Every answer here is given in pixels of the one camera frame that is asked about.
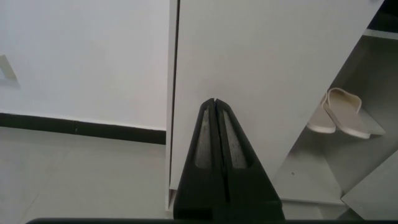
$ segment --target slipper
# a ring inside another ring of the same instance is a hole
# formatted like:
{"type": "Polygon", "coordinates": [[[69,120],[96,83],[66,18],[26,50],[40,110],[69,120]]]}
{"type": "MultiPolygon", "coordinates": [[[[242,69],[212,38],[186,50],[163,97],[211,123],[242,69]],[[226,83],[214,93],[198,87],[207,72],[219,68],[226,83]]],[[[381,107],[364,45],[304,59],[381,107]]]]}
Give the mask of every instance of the slipper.
{"type": "Polygon", "coordinates": [[[370,133],[358,114],[362,100],[341,88],[331,88],[323,105],[326,112],[344,133],[368,139],[370,133]]]}
{"type": "Polygon", "coordinates": [[[326,102],[326,95],[322,98],[321,103],[316,108],[312,117],[307,123],[307,128],[318,133],[334,133],[336,125],[329,117],[328,113],[323,109],[323,104],[326,102]]]}

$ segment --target gray floor tile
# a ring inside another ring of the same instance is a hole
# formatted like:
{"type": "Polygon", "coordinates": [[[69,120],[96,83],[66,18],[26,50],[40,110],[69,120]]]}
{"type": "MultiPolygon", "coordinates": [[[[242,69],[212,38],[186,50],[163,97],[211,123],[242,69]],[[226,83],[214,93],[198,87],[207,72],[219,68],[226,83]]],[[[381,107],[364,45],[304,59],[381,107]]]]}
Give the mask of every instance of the gray floor tile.
{"type": "Polygon", "coordinates": [[[0,128],[0,223],[18,223],[70,150],[40,136],[0,128]]]}
{"type": "Polygon", "coordinates": [[[165,218],[165,146],[78,136],[21,223],[39,217],[165,218]]]}

